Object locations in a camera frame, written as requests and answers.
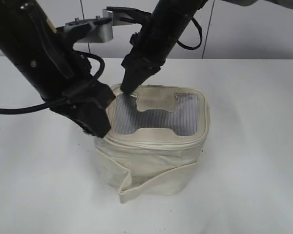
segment background wall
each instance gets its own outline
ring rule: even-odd
[[[293,10],[259,0],[241,7],[217,0],[205,59],[293,59]]]
[[[129,6],[152,12],[158,0],[38,0],[55,26],[75,17],[94,18],[106,6]],[[220,0],[209,0],[195,15],[203,28],[200,49],[187,51],[175,46],[170,58],[186,59],[293,59],[293,10],[259,0],[252,6],[240,7]],[[105,58],[123,58],[130,50],[129,39],[140,26],[114,28],[114,40],[92,44],[90,50]],[[196,45],[199,37],[192,24],[180,41]],[[75,49],[88,51],[87,44]]]

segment bolt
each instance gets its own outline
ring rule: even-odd
[[[32,68],[36,68],[37,65],[38,65],[38,63],[37,63],[36,60],[31,60],[31,61],[30,61],[30,66],[31,66]]]

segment white table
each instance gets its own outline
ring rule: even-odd
[[[120,83],[121,59],[101,80]],[[93,138],[48,110],[0,116],[0,234],[293,234],[293,60],[168,60],[147,83],[203,91],[211,128],[178,195],[125,205],[95,170]],[[0,107],[41,103],[0,58]]]

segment transparent plastic lid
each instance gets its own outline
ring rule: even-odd
[[[144,143],[187,143],[198,140],[208,130],[204,95],[193,89],[167,86],[140,86],[125,96],[120,86],[107,109],[113,141]]]
[[[198,130],[199,98],[195,94],[176,94],[176,110],[137,109],[137,97],[116,98],[115,132],[133,134],[141,128],[171,129],[178,136],[192,136]]]

